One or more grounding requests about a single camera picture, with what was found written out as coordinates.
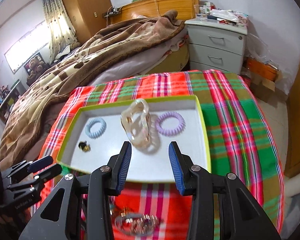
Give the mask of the clear jewelry pile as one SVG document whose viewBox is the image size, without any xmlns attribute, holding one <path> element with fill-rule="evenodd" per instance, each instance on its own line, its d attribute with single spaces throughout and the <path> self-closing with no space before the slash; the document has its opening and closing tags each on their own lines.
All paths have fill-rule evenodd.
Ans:
<svg viewBox="0 0 300 240">
<path fill-rule="evenodd" d="M 111 221 L 115 228 L 127 236 L 150 236 L 161 224 L 155 215 L 132 212 L 129 209 L 111 209 Z"/>
</svg>

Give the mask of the green white shallow tray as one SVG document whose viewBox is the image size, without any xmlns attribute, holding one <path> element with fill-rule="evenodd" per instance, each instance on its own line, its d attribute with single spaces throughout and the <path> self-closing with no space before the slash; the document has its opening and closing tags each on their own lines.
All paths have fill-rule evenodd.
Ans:
<svg viewBox="0 0 300 240">
<path fill-rule="evenodd" d="M 206 126 L 194 95 L 81 107 L 70 122 L 56 160 L 72 170 L 91 173 L 129 142 L 128 181 L 171 183 L 168 147 L 173 141 L 194 164 L 211 170 Z"/>
</svg>

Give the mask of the red green plaid cloth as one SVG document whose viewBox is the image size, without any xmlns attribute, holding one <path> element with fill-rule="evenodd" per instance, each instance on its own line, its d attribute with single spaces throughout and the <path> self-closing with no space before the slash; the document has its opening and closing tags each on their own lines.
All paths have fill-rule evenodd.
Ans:
<svg viewBox="0 0 300 240">
<path fill-rule="evenodd" d="M 137 98 L 195 95 L 209 141 L 212 173 L 233 172 L 261 204 L 278 232 L 283 225 L 283 175 L 275 142 L 263 112 L 248 86 L 236 74 L 218 70 L 161 73 L 111 81 L 95 88 L 76 88 L 61 102 L 39 158 L 54 162 L 70 121 L 79 107 Z M 191 198 L 175 185 L 126 184 L 113 199 L 119 209 L 154 214 L 163 223 L 148 237 L 127 236 L 114 228 L 115 239 L 186 239 Z"/>
</svg>

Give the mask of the side shelf with items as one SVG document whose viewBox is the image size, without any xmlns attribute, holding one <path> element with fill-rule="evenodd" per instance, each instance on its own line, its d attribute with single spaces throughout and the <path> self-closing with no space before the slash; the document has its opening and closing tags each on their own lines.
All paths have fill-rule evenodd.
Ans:
<svg viewBox="0 0 300 240">
<path fill-rule="evenodd" d="M 18 99 L 26 92 L 20 80 L 17 80 L 11 89 L 5 89 L 2 96 L 0 95 L 0 121 L 6 124 L 12 108 Z"/>
</svg>

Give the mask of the teddy bear picture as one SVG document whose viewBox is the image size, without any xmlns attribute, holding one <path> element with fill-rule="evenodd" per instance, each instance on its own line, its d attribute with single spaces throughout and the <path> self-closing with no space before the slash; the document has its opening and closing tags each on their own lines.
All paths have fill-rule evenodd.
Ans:
<svg viewBox="0 0 300 240">
<path fill-rule="evenodd" d="M 46 63 L 40 53 L 33 55 L 25 64 L 24 68 L 28 76 L 40 74 Z"/>
</svg>

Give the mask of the brown patterned blanket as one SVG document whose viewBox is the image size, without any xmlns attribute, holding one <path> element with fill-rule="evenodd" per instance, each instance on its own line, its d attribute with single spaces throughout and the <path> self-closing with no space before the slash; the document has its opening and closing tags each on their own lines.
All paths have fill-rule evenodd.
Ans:
<svg viewBox="0 0 300 240">
<path fill-rule="evenodd" d="M 1 170 L 21 162 L 35 145 L 53 105 L 68 100 L 75 88 L 87 86 L 114 64 L 174 38 L 184 27 L 176 10 L 121 21 L 100 30 L 74 55 L 47 70 L 10 113 L 0 142 Z"/>
</svg>

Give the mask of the orange box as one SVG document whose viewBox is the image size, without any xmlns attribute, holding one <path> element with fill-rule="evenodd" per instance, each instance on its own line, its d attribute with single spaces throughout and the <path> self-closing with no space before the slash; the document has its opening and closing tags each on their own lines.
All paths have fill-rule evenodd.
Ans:
<svg viewBox="0 0 300 240">
<path fill-rule="evenodd" d="M 278 70 L 269 64 L 264 64 L 248 57 L 247 68 L 251 72 L 258 74 L 259 76 L 264 77 L 265 79 L 268 79 L 273 82 L 276 80 Z"/>
</svg>

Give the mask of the grey white nightstand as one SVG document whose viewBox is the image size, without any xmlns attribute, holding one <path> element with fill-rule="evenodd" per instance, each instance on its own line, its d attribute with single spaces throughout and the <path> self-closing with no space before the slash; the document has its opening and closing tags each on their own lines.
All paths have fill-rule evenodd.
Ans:
<svg viewBox="0 0 300 240">
<path fill-rule="evenodd" d="M 243 64 L 246 27 L 216 20 L 185 21 L 189 35 L 191 70 L 220 70 L 240 74 Z"/>
</svg>

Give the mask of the spotted curtain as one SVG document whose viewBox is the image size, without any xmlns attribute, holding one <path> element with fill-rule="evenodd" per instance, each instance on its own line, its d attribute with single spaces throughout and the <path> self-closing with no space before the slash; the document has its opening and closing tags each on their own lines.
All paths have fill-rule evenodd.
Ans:
<svg viewBox="0 0 300 240">
<path fill-rule="evenodd" d="M 61 50 L 77 42 L 76 30 L 62 0 L 42 0 L 42 4 L 45 22 L 50 31 L 49 63 L 53 63 Z"/>
</svg>

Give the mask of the power strip on headboard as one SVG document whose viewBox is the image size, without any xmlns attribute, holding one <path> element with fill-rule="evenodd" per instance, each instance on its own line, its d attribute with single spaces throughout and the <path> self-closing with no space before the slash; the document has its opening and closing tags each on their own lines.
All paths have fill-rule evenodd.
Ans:
<svg viewBox="0 0 300 240">
<path fill-rule="evenodd" d="M 110 7 L 107 12 L 102 14 L 103 18 L 113 17 L 115 15 L 121 14 L 121 7 Z"/>
</svg>

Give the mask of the clutter on nightstand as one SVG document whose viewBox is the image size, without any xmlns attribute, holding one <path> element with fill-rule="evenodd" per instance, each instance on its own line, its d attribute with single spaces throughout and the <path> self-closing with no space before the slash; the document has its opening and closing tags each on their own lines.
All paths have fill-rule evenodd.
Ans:
<svg viewBox="0 0 300 240">
<path fill-rule="evenodd" d="M 249 16 L 243 12 L 235 10 L 217 9 L 212 2 L 204 2 L 206 14 L 222 23 L 231 23 L 240 27 L 248 26 Z"/>
</svg>

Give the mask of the wooden wardrobe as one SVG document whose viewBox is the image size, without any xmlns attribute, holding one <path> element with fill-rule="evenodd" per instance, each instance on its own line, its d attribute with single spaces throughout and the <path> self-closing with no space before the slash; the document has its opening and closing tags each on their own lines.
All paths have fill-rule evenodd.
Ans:
<svg viewBox="0 0 300 240">
<path fill-rule="evenodd" d="M 110 0 L 62 1 L 81 44 L 106 27 L 106 19 L 103 14 L 111 7 Z"/>
</svg>

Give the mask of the clear glass cup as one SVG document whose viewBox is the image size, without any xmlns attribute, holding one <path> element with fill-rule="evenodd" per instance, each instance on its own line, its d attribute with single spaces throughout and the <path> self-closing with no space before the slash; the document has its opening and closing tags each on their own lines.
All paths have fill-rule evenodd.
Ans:
<svg viewBox="0 0 300 240">
<path fill-rule="evenodd" d="M 194 5 L 195 19 L 198 21 L 204 21 L 207 19 L 205 5 L 195 4 Z"/>
</svg>

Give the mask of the wooden headboard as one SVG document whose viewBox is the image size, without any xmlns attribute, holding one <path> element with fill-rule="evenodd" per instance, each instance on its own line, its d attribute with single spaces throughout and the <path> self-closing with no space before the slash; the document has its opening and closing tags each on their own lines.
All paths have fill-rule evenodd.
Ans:
<svg viewBox="0 0 300 240">
<path fill-rule="evenodd" d="M 177 19 L 190 20 L 195 17 L 194 5 L 198 5 L 199 0 L 139 0 L 120 7 L 118 14 L 108 17 L 108 23 L 145 17 L 160 17 L 169 10 L 178 12 Z"/>
</svg>

